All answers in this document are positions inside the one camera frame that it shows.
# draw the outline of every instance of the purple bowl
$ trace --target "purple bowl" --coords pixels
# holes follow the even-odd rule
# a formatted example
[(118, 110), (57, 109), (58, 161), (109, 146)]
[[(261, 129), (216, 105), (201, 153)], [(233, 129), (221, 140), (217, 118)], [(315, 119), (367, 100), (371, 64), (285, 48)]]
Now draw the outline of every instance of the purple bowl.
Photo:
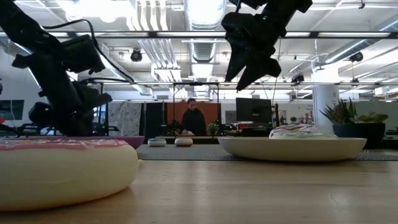
[(29, 136), (27, 138), (6, 138), (4, 140), (54, 140), (54, 139), (63, 139), (63, 140), (97, 140), (97, 139), (117, 139), (127, 142), (134, 149), (138, 149), (138, 147), (144, 142), (144, 136), (132, 136), (132, 137), (117, 137), (117, 136), (90, 136), (90, 137), (63, 137), (63, 136)]

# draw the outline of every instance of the white plate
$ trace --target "white plate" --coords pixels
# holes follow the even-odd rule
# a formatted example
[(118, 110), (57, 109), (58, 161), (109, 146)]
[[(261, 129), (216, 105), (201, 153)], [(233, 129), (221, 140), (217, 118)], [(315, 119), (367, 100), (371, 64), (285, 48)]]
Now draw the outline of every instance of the white plate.
[(268, 161), (326, 162), (357, 155), (366, 139), (268, 139), (218, 138), (225, 151), (235, 156)]

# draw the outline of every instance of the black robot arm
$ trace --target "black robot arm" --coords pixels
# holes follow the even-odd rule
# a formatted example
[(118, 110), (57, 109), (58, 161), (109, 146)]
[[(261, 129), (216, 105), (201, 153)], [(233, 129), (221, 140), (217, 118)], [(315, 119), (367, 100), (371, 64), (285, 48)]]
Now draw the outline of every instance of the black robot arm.
[(68, 136), (92, 135), (93, 108), (112, 98), (71, 82), (67, 74), (105, 69), (90, 36), (59, 42), (12, 0), (0, 0), (0, 27), (14, 43), (31, 52), (26, 57), (17, 55), (12, 66), (28, 67), (42, 89), (39, 95), (49, 102), (36, 103), (29, 118), (38, 126), (55, 127)]
[[(231, 44), (226, 81), (230, 82), (245, 66), (246, 69), (236, 89), (243, 90), (264, 75), (278, 77), (281, 68), (271, 58), (274, 45), (280, 36), (286, 35), (286, 26), (298, 10), (305, 13), (312, 0), (229, 0), (237, 6), (236, 12), (225, 15), (221, 25), (226, 40)], [(253, 9), (267, 4), (261, 14), (240, 14), (240, 4)]]

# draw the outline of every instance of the computer monitor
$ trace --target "computer monitor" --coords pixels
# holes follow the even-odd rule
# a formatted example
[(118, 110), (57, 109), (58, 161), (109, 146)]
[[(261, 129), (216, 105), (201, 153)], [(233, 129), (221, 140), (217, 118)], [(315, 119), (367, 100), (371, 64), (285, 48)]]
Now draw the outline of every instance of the computer monitor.
[(253, 123), (272, 122), (271, 100), (237, 98), (236, 121), (252, 121)]

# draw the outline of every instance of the person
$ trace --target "person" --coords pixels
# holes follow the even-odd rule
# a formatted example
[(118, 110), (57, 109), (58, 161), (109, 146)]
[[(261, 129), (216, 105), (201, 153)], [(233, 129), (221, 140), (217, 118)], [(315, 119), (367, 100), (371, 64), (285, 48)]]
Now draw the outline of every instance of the person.
[(206, 136), (206, 122), (203, 113), (197, 108), (197, 101), (188, 100), (188, 110), (182, 116), (184, 131), (191, 131), (196, 136)]

